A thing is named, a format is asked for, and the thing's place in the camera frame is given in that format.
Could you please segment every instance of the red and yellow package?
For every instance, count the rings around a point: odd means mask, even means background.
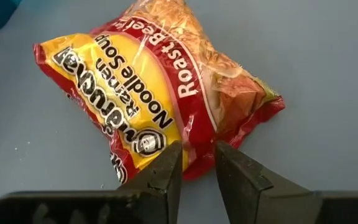
[[[217,140],[239,147],[284,109],[258,78],[214,50],[183,0],[139,0],[89,34],[34,46],[42,71],[110,140],[121,183],[173,141],[186,179],[214,163]]]

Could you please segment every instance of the gray table surface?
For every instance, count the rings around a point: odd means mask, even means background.
[[[32,44],[87,32],[130,3],[23,0],[0,30],[0,195],[118,186],[107,140],[38,69]],[[218,50],[286,101],[241,150],[309,189],[358,190],[358,1],[188,4]],[[183,186],[179,223],[228,223],[214,172]]]

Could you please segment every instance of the maruchan ramen bag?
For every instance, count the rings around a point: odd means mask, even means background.
[[[176,140],[184,176],[195,178],[213,166],[215,141],[239,147],[284,109],[273,90],[215,51],[182,0],[139,0],[89,34],[36,44],[34,54],[109,139],[121,183]]]

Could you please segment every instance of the light blue surface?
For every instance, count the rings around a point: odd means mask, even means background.
[[[32,44],[87,32],[130,3],[24,0],[0,30],[0,195],[118,186],[107,141],[38,69]],[[242,151],[309,189],[358,190],[358,1],[188,4],[216,48],[287,103]],[[179,223],[228,223],[213,172],[184,185]]]

